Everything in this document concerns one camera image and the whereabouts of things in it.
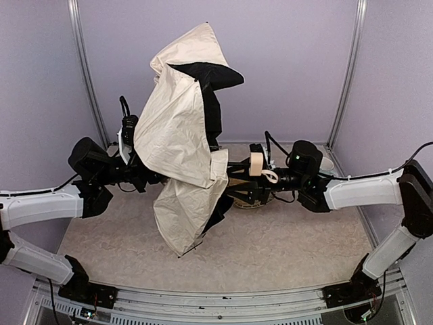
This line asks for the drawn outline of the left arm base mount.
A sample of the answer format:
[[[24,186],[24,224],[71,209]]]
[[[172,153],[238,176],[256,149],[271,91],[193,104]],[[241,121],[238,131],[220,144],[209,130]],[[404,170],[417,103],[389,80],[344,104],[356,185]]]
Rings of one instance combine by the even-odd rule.
[[[112,309],[118,289],[114,286],[90,282],[87,277],[73,275],[66,284],[60,286],[58,295],[94,307]]]

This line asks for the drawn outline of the beige folding umbrella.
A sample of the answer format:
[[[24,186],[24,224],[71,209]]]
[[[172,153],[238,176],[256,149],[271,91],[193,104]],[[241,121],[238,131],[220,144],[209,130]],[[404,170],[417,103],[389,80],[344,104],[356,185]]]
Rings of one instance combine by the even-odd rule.
[[[167,181],[154,201],[160,235],[183,256],[223,219],[232,198],[229,153],[219,147],[221,109],[216,91],[244,82],[232,69],[208,23],[185,33],[152,59],[155,87],[135,127],[141,162]]]

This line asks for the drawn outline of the left aluminium corner post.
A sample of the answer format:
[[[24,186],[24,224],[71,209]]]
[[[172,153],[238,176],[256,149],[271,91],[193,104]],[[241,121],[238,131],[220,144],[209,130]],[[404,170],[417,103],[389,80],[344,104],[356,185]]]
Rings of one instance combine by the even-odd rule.
[[[67,0],[67,3],[68,3],[70,22],[72,26],[72,34],[74,37],[74,42],[78,53],[80,71],[85,84],[85,91],[87,94],[87,99],[89,101],[91,115],[95,123],[99,140],[102,146],[105,149],[107,149],[110,146],[110,138],[108,136],[104,119],[101,110],[99,108],[99,103],[97,101],[95,87],[91,76],[91,69],[87,58],[85,38],[84,38],[83,28],[81,24],[79,4],[77,0]]]

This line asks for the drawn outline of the aluminium front rail frame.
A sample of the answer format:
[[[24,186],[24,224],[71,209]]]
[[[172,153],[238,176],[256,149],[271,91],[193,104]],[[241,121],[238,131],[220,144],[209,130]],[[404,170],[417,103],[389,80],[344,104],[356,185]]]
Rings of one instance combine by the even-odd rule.
[[[58,295],[58,286],[36,280],[24,324],[420,324],[399,268],[393,267],[377,297],[351,301],[327,285],[256,292],[187,292],[116,285],[111,306]]]

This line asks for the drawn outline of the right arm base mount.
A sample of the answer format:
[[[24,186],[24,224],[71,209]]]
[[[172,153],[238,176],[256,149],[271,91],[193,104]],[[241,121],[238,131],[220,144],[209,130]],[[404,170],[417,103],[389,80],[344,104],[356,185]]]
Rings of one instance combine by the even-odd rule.
[[[348,282],[325,286],[322,291],[327,308],[358,303],[382,294],[378,280],[364,274],[353,276]]]

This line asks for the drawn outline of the right aluminium corner post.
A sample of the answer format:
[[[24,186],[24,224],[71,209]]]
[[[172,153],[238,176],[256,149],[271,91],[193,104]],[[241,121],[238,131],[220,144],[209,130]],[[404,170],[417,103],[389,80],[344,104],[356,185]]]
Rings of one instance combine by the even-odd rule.
[[[368,0],[358,0],[357,10],[355,14],[355,23],[352,32],[352,39],[350,43],[350,49],[348,54],[348,62],[346,65],[346,70],[344,74],[342,90],[340,92],[340,97],[338,100],[338,107],[332,128],[327,140],[327,147],[330,151],[336,146],[338,139],[338,134],[341,130],[344,113],[348,105],[348,99],[350,95],[350,90],[352,88],[352,82],[355,76],[355,70],[357,65],[357,59],[359,56],[359,49],[361,46],[361,39],[363,35],[363,27],[365,24],[365,17],[367,13],[367,3]]]

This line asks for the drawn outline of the aluminium corner post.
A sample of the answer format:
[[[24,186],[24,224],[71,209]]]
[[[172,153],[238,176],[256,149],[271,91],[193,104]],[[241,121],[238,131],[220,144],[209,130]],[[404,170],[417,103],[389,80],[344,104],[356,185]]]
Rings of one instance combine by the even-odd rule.
[[[83,28],[81,24],[79,4],[77,0],[67,0],[67,3],[68,3],[70,22],[72,26],[72,34],[74,37],[74,42],[78,53],[80,71],[85,84],[85,91],[87,94],[87,99],[89,101],[91,115],[95,123],[99,140],[102,146],[105,149],[107,149],[110,146],[110,138],[108,136],[104,119],[101,110],[99,108],[99,103],[97,101],[95,87],[91,76],[91,69],[87,58],[85,38],[84,38]]]
[[[355,76],[355,70],[357,65],[357,59],[359,56],[359,49],[361,46],[361,39],[363,35],[363,27],[365,24],[365,17],[367,13],[367,3],[368,0],[358,0],[357,10],[355,14],[355,23],[352,32],[352,39],[350,43],[350,49],[348,54],[348,62],[346,65],[346,70],[344,74],[342,90],[340,92],[340,97],[338,100],[338,107],[332,128],[327,140],[327,147],[330,151],[336,146],[338,139],[338,134],[341,130],[344,113],[348,105],[348,99],[350,95],[350,90],[352,88],[352,82]]]

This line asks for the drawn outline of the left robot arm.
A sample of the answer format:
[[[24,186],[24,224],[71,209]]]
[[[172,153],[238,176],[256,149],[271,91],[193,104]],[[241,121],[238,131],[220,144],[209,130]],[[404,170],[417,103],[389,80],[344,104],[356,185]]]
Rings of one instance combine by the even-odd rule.
[[[148,169],[135,151],[129,160],[110,156],[91,138],[74,146],[68,164],[76,173],[66,183],[33,192],[1,192],[1,264],[46,277],[62,286],[86,284],[89,277],[77,259],[35,246],[12,232],[21,225],[52,219],[101,215],[113,198],[108,186],[129,183],[139,193],[162,176]]]

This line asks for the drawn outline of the woven bamboo tray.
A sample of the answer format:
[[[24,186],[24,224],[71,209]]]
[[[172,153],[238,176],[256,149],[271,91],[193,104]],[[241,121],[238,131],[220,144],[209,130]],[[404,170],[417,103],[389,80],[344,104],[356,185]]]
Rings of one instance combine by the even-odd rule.
[[[234,199],[234,205],[240,209],[257,209],[269,204],[273,200],[270,192],[260,188],[256,181],[231,178],[227,188],[234,188],[236,190],[254,190],[257,193],[257,200],[253,205],[246,204],[229,196]]]

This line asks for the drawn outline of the light blue ceramic mug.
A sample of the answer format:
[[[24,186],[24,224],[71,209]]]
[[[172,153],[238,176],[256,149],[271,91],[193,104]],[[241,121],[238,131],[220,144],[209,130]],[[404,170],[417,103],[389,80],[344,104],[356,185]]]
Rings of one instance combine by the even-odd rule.
[[[319,173],[325,176],[335,176],[336,174],[335,174],[334,162],[331,159],[324,156],[321,160]]]

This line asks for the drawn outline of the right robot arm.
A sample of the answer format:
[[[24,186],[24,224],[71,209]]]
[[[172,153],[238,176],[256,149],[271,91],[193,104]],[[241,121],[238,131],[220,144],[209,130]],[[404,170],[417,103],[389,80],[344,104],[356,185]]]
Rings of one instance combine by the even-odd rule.
[[[239,182],[227,186],[225,193],[247,204],[266,204],[278,192],[292,192],[314,213],[378,204],[403,206],[401,224],[360,262],[350,280],[353,284],[375,282],[419,240],[432,236],[432,180],[414,158],[395,169],[357,177],[322,173],[322,162],[323,153],[306,140],[294,142],[284,167],[273,167],[270,147],[252,144],[249,158],[229,162],[227,174]]]

